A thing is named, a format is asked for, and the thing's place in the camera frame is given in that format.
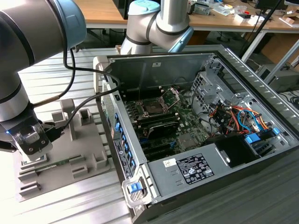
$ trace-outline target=blue connector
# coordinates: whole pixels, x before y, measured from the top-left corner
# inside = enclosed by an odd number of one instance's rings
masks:
[[[252,144],[252,143],[255,143],[255,142],[261,140],[260,137],[258,137],[258,135],[256,133],[247,135],[247,137],[245,139],[249,144]]]
[[[275,127],[273,128],[273,132],[274,134],[278,135],[280,133],[280,130],[277,127]]]
[[[128,160],[130,161],[131,158],[132,158],[132,153],[129,152],[129,153],[128,153]]]
[[[132,165],[132,167],[135,166],[135,162],[134,162],[134,160],[131,161],[131,165]]]
[[[120,130],[121,124],[119,122],[115,125],[115,130],[118,132]]]
[[[133,184],[131,184],[131,185],[128,186],[128,189],[129,189],[130,194],[133,194],[133,193],[135,193],[137,191],[142,190],[142,185],[139,182],[133,183]]]
[[[129,151],[129,145],[128,145],[128,143],[125,143],[125,152],[127,153],[128,151]]]

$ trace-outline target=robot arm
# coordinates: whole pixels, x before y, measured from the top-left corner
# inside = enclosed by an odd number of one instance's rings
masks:
[[[81,43],[85,20],[72,0],[1,1],[0,34],[0,126],[23,156],[35,160],[52,149],[57,136],[41,126],[17,72],[63,51],[65,44],[70,49]]]
[[[188,0],[150,0],[130,4],[127,36],[121,54],[149,54],[151,43],[168,52],[179,52],[190,40],[193,28],[187,15]]]

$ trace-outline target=orange wire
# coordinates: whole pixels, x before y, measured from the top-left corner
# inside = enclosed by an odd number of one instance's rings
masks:
[[[253,113],[255,113],[255,114],[258,114],[258,112],[256,112],[256,111],[253,111],[253,110],[251,110],[251,109],[249,109],[249,108],[243,108],[243,107],[241,107],[241,106],[233,106],[232,108],[235,108],[235,109],[237,109],[237,110],[239,110],[239,111],[241,111],[241,110],[248,110],[248,111],[250,111],[250,112],[253,112]],[[264,123],[263,119],[262,119],[261,117],[259,117],[259,118],[260,118],[260,122],[261,122],[262,127],[263,127],[264,129],[268,129],[268,127],[267,127],[266,124]]]
[[[232,117],[233,117],[233,119],[234,119],[236,125],[237,125],[237,131],[239,131],[239,130],[240,130],[239,123],[238,123],[237,119],[235,118],[235,115],[234,115],[232,109],[230,109],[230,112],[231,112],[231,114],[232,114]]]

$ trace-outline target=blue latch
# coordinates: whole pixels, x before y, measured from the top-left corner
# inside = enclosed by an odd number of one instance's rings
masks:
[[[129,145],[126,143],[126,144],[125,144],[125,152],[127,153],[128,150],[129,150]]]
[[[273,132],[274,132],[274,134],[277,135],[280,133],[280,130],[277,127],[275,127],[275,128],[273,128]]]
[[[142,190],[142,185],[139,182],[133,183],[133,184],[131,184],[131,185],[128,186],[128,189],[129,189],[130,194],[133,194],[133,193],[135,193],[137,191]]]
[[[258,137],[258,135],[256,133],[247,135],[247,137],[245,139],[249,144],[252,144],[252,143],[255,143],[255,142],[261,140],[260,137]]]
[[[132,153],[129,152],[128,155],[129,155],[129,159],[131,159],[132,158]]]
[[[115,125],[115,130],[118,132],[120,130],[121,124],[119,122],[116,123]]]

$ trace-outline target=desk leg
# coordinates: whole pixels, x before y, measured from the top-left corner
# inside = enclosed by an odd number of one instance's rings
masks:
[[[265,36],[266,32],[265,31],[261,31],[256,39],[252,42],[252,44],[249,46],[249,48],[247,49],[247,51],[245,52],[245,54],[242,57],[242,61],[246,62],[248,60],[248,58],[250,57],[250,55],[252,54],[252,52],[256,49],[256,47],[258,46],[258,44],[260,43],[260,41],[262,40],[262,38]]]

